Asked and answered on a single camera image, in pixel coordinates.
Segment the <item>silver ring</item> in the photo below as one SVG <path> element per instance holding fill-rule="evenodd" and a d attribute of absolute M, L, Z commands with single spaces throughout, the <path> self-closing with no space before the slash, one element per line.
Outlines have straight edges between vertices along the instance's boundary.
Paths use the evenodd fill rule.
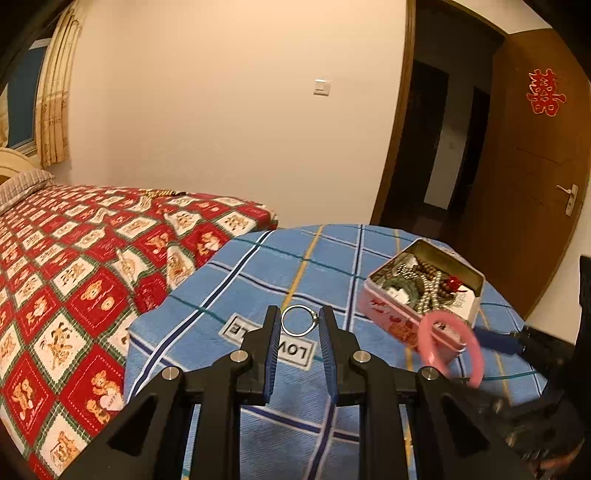
<path fill-rule="evenodd" d="M 308 327 L 308 329 L 303 332 L 303 333 L 292 333 L 290 332 L 287 328 L 285 328 L 285 323 L 284 323 L 284 319 L 285 319 L 285 314 L 287 312 L 289 312 L 292 309 L 302 309 L 307 311 L 310 316 L 312 317 L 312 325 L 310 325 Z M 318 315 L 316 315 L 316 312 L 310 308 L 308 308 L 306 305 L 292 305 L 291 307 L 287 307 L 285 310 L 283 310 L 283 313 L 281 314 L 281 328 L 283 329 L 283 331 L 291 336 L 291 337 L 303 337 L 308 335 L 312 330 L 314 330 L 316 328 L 316 325 L 318 325 Z"/>

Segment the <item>door frame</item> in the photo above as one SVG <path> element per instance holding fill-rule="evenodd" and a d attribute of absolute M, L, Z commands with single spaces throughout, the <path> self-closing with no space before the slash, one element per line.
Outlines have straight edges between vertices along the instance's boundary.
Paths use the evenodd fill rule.
<path fill-rule="evenodd" d="M 432 2 L 443 2 L 452 7 L 455 7 L 483 22 L 487 26 L 493 28 L 504 37 L 509 34 L 498 25 L 490 22 L 483 16 L 477 14 L 454 0 L 429 0 Z M 406 110 L 408 105 L 408 94 L 410 93 L 410 80 L 413 74 L 413 60 L 414 60 L 414 39 L 415 39 L 415 23 L 417 17 L 417 0 L 407 0 L 406 2 L 406 29 L 404 34 L 404 50 L 402 54 L 402 70 L 400 74 L 400 86 L 398 88 L 398 100 L 396 102 L 396 110 L 394 112 L 394 123 L 392 125 L 392 135 L 390 136 L 390 144 L 388 146 L 388 154 L 386 155 L 386 162 L 384 164 L 384 171 L 382 172 L 382 179 L 379 183 L 378 193 L 376 195 L 374 210 L 371 215 L 370 223 L 372 225 L 379 224 L 380 218 L 384 212 L 386 205 L 386 198 L 394 175 L 394 167 L 396 166 L 396 159 L 398 157 L 398 149 L 400 148 L 400 140 L 402 138 L 402 128 L 404 126 L 404 118 L 406 117 Z"/>

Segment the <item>pink ring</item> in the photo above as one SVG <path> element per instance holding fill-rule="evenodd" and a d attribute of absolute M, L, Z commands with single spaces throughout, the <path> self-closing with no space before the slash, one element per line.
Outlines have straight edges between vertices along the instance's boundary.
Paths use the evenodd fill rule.
<path fill-rule="evenodd" d="M 421 355 L 423 362 L 431 367 L 437 368 L 443 375 L 449 377 L 447 365 L 441 360 L 435 350 L 435 342 L 433 341 L 433 324 L 435 322 L 440 322 L 453 328 L 460 335 L 462 342 L 466 344 L 468 353 L 472 359 L 472 374 L 468 385 L 478 388 L 484 376 L 484 358 L 480 344 L 474 332 L 453 313 L 444 310 L 435 310 L 427 313 L 421 319 L 421 322 L 418 324 L 418 353 Z"/>

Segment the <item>tablecloth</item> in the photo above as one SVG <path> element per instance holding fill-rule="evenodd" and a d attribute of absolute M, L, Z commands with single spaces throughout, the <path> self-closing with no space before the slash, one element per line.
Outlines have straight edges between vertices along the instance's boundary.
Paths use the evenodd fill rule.
<path fill-rule="evenodd" d="M 135 395 L 164 367 L 206 367 L 237 348 L 248 329 L 262 324 L 267 306 L 333 307 L 341 328 L 362 349 L 390 365 L 417 370 L 418 355 L 356 311 L 364 279 L 417 237 L 365 225 L 322 225 L 250 233 L 231 240 L 165 302 L 131 325 L 125 398 Z M 442 248 L 449 247 L 433 241 Z M 307 313 L 290 315 L 292 331 L 303 331 Z M 500 332 L 523 321 L 488 283 L 476 324 Z M 336 408 L 324 380 L 318 330 L 302 340 L 282 336 L 275 389 L 266 407 L 243 407 L 241 478 L 353 480 L 358 471 L 358 407 Z M 481 388 L 505 394 L 512 403 L 540 395 L 544 378 L 516 356 L 484 351 Z M 456 375 L 470 370 L 467 355 L 452 363 Z M 189 471 L 194 429 L 187 446 Z M 411 439 L 405 428 L 411 477 Z"/>

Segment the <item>open box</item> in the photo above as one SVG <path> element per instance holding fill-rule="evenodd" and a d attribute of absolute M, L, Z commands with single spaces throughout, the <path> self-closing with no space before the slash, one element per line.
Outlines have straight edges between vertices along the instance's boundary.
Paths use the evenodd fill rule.
<path fill-rule="evenodd" d="M 384 272 L 395 270 L 399 264 L 404 262 L 408 258 L 408 254 L 413 254 L 436 269 L 457 277 L 474 292 L 475 299 L 467 318 L 462 319 L 470 327 L 474 327 L 485 283 L 484 275 L 460 258 L 456 258 L 422 238 L 415 240 L 396 257 L 370 274 L 363 284 L 357 309 L 409 348 L 417 349 L 418 324 L 423 316 L 411 307 L 397 302 L 376 283 L 384 276 Z M 440 327 L 434 326 L 433 336 L 436 348 L 445 362 L 452 361 L 466 347 L 466 344 L 461 342 L 459 335 L 449 328 L 442 330 Z"/>

